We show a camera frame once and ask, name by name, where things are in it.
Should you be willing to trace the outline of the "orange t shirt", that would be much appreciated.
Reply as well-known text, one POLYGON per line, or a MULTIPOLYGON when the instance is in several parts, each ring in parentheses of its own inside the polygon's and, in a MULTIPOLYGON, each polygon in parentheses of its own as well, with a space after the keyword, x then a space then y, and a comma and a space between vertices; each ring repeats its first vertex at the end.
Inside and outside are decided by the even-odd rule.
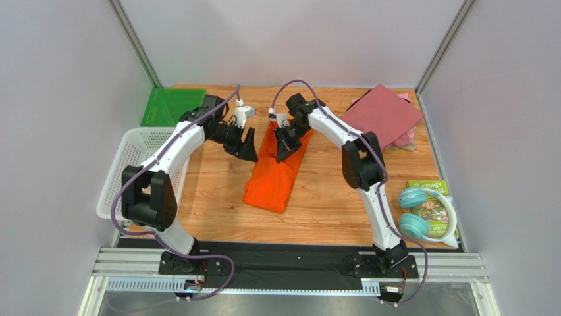
POLYGON ((300 165, 313 134, 309 131, 302 138, 302 147, 293 155, 278 163, 274 129, 277 123, 269 123, 258 153, 252 175, 245 185, 242 201, 250 206, 284 213, 300 165))

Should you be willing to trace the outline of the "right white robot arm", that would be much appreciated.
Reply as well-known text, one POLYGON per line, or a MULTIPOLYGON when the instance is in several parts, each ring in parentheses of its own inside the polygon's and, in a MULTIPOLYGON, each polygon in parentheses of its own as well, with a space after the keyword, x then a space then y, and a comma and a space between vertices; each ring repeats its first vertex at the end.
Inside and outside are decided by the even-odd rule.
POLYGON ((300 152, 302 138, 311 130, 327 137, 340 148, 343 177, 355 189, 367 213, 373 234, 370 260, 382 274, 405 273, 409 256, 405 241, 396 233, 385 195, 385 164, 378 139, 372 132, 363 133, 338 118, 322 101, 306 101, 297 93, 286 102, 289 120, 284 113, 269 108, 274 129, 278 163, 300 152))

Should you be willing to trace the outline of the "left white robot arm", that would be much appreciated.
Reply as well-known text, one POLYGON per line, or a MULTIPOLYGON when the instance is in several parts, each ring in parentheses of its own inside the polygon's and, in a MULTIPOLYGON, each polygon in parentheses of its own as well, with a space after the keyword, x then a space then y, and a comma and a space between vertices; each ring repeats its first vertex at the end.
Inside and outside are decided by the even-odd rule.
POLYGON ((231 121, 226 122, 228 110, 226 100, 205 95, 199 107, 180 116, 171 136, 149 159, 139 166, 129 165, 122 172, 122 187, 115 198, 121 215, 145 228, 173 254, 188 258, 199 254, 198 241, 177 219, 178 202, 173 189, 175 176, 193 152, 211 140, 221 144, 229 155, 258 161, 255 130, 246 127, 255 109, 238 98, 231 121))

